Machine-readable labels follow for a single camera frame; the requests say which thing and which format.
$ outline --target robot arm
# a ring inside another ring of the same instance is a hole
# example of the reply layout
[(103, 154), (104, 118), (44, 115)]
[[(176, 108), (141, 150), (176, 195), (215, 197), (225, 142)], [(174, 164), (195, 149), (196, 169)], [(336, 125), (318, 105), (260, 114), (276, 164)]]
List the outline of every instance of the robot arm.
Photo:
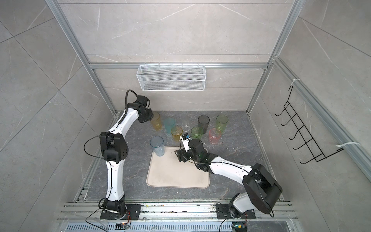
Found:
[(102, 156), (106, 160), (108, 171), (107, 194), (102, 206), (118, 219), (126, 212), (122, 171), (129, 148), (125, 136), (135, 120), (143, 123), (153, 118), (152, 110), (146, 108), (148, 101), (148, 98), (140, 95), (137, 95), (137, 100), (133, 103), (127, 103), (126, 98), (125, 113), (108, 132), (102, 132), (99, 136)]
[(254, 166), (236, 164), (208, 153), (199, 139), (191, 140), (188, 134), (180, 138), (184, 148), (175, 151), (179, 161), (187, 162), (192, 159), (198, 169), (225, 176), (245, 187), (245, 193), (236, 194), (230, 201), (228, 206), (231, 215), (240, 217), (251, 209), (271, 213), (282, 193), (282, 188), (261, 164)]

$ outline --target white wire basket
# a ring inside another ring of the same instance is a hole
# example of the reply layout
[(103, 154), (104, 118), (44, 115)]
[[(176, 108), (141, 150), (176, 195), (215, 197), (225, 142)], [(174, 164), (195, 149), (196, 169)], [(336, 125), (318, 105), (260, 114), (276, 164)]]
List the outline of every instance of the white wire basket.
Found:
[(137, 78), (143, 91), (204, 90), (205, 65), (140, 65)]

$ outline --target beige tray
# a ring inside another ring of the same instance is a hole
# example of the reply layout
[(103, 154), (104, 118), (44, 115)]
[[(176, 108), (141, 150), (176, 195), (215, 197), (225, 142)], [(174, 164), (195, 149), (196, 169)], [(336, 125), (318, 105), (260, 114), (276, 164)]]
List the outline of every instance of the beige tray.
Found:
[(198, 189), (209, 187), (209, 173), (198, 170), (193, 163), (179, 162), (174, 153), (178, 149), (179, 147), (165, 147), (165, 154), (161, 157), (152, 152), (147, 185)]

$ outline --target mounting plate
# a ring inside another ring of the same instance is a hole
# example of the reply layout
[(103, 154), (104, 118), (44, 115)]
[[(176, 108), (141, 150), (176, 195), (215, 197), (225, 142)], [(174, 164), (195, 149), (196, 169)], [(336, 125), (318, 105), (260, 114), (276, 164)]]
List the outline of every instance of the mounting plate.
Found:
[[(216, 204), (215, 207), (216, 207), (216, 216), (218, 219), (227, 219), (227, 218), (232, 217), (232, 214), (230, 214), (228, 210), (229, 209), (228, 204)], [(256, 219), (255, 211), (253, 209), (246, 211), (246, 214), (247, 214), (247, 219)], [(245, 213), (243, 213), (242, 217), (239, 219), (246, 219)]]
[[(138, 220), (140, 209), (142, 205), (125, 205), (127, 210), (130, 211), (130, 219), (131, 220)], [(107, 219), (107, 220), (127, 220), (128, 219), (128, 213), (125, 213), (123, 218), (117, 219), (117, 213), (111, 213), (108, 210), (103, 210), (101, 213), (100, 219)]]

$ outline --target black wire rack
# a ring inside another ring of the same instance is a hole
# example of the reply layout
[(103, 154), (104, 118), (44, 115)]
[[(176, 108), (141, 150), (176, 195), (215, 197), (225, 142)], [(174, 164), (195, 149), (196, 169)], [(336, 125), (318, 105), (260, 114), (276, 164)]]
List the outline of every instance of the black wire rack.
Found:
[[(297, 112), (295, 111), (295, 109), (292, 107), (292, 105), (291, 105), (290, 102), (289, 102), (289, 99), (290, 99), (290, 96), (291, 96), (291, 92), (292, 92), (292, 86), (290, 86), (289, 91), (290, 91), (290, 94), (289, 94), (289, 97), (287, 98), (286, 103), (283, 105), (283, 111), (282, 111), (279, 115), (276, 114), (276, 116), (280, 116), (283, 112), (286, 111), (286, 113), (290, 116), (290, 120), (289, 120), (286, 124), (284, 124), (284, 125), (281, 124), (281, 126), (286, 126), (290, 121), (292, 121), (292, 122), (294, 123), (296, 129), (297, 129), (297, 131), (296, 131), (294, 137), (293, 137), (293, 138), (289, 138), (289, 139), (290, 139), (290, 140), (295, 139), (296, 135), (299, 133), (300, 136), (301, 136), (301, 138), (304, 140), (304, 144), (303, 144), (303, 145), (301, 145), (301, 146), (298, 147), (298, 148), (292, 148), (292, 149), (294, 149), (294, 150), (298, 150), (298, 149), (300, 149), (300, 148), (302, 148), (303, 146), (306, 145), (307, 148), (309, 149), (310, 153), (312, 154), (312, 157), (313, 157), (312, 159), (308, 160), (307, 162), (304, 162), (304, 163), (300, 162), (300, 163), (301, 163), (301, 164), (306, 164), (306, 163), (308, 163), (308, 162), (310, 162), (310, 161), (312, 161), (312, 160), (315, 160), (315, 161), (319, 162), (319, 161), (321, 161), (321, 160), (324, 160), (324, 159), (326, 159), (326, 158), (328, 158), (328, 157), (330, 157), (330, 156), (332, 156), (332, 155), (335, 155), (336, 153), (341, 152), (342, 150), (344, 150), (344, 148), (340, 148), (340, 149), (336, 150), (336, 152), (334, 152), (334, 153), (332, 153), (331, 155), (328, 155), (328, 156), (326, 156), (326, 155), (323, 153), (323, 151), (321, 150), (321, 148), (320, 148), (319, 145), (317, 144), (316, 140), (313, 138), (311, 132), (308, 130), (308, 128), (306, 127), (306, 125), (304, 124), (304, 122), (301, 120), (301, 118), (299, 117), (299, 115), (297, 114)], [(289, 111), (287, 111), (287, 108), (288, 108), (288, 107), (291, 107), (291, 109), (294, 111), (295, 114), (294, 114), (293, 116), (291, 116), (290, 113), (289, 113)], [(300, 128), (297, 126), (297, 124), (296, 124), (295, 121), (293, 120), (294, 117), (297, 117), (297, 118), (300, 120), (300, 122), (303, 124)], [(309, 136), (309, 139), (308, 139), (307, 141), (305, 140), (305, 138), (304, 138), (304, 136), (303, 136), (303, 133), (300, 131), (301, 129), (306, 130), (306, 131), (308, 132), (308, 134), (310, 135), (310, 136)], [(319, 152), (320, 152), (319, 155), (314, 155), (314, 154), (313, 154), (311, 148), (308, 146), (308, 143), (309, 143), (310, 141), (314, 141), (315, 145), (318, 147), (318, 150), (319, 150)]]

